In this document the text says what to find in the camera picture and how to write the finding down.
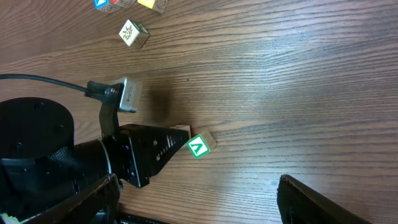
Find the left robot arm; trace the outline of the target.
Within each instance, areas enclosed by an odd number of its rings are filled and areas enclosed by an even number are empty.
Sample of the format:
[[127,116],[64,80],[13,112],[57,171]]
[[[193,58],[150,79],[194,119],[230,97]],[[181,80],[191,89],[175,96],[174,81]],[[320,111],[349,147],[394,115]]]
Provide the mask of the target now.
[[40,214],[100,178],[115,174],[141,188],[189,140],[189,132],[120,125],[124,85],[89,82],[102,103],[102,137],[74,143],[72,114],[60,103],[23,97],[1,103],[1,211],[20,220]]

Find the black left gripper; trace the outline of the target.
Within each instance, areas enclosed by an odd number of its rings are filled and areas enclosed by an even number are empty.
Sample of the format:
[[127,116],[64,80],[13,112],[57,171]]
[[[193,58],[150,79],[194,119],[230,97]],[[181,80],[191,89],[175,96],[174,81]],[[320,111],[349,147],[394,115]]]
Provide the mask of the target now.
[[108,171],[142,188],[190,139],[181,129],[138,124],[119,126],[118,111],[124,85],[98,85],[99,122]]

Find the white leaf block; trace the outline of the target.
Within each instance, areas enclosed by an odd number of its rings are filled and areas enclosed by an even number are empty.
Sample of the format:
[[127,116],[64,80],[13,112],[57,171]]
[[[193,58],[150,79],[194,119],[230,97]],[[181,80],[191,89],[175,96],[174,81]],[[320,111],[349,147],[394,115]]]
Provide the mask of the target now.
[[175,125],[175,126],[171,126],[170,129],[179,129],[179,130],[187,131],[189,138],[192,137],[190,125],[184,125],[184,124],[183,125]]

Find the white ladybug block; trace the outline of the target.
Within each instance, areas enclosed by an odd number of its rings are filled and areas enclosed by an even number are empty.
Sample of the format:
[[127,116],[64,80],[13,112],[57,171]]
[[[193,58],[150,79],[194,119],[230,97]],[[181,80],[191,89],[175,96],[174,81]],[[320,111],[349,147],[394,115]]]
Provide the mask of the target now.
[[150,34],[140,22],[128,19],[119,31],[119,36],[128,47],[140,49],[150,37]]

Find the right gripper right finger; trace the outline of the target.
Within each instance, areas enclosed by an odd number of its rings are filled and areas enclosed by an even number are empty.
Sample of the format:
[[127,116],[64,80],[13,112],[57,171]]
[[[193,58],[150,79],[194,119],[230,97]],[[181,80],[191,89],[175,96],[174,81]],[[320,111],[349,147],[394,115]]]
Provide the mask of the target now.
[[277,205],[283,224],[370,224],[287,174],[279,180]]

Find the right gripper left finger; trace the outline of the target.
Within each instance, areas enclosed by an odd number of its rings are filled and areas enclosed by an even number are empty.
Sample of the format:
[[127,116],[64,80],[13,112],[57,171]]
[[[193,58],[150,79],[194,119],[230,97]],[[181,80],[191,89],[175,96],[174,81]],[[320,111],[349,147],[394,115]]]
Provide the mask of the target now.
[[119,198],[119,179],[116,174],[108,174],[80,193],[25,222],[28,224],[115,223]]

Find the green letter A block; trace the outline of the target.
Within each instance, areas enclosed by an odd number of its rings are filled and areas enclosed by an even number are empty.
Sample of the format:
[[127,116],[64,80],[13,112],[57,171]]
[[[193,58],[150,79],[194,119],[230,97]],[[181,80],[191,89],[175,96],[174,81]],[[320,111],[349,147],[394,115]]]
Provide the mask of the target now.
[[217,147],[217,142],[209,131],[204,131],[186,143],[194,158],[199,159]]

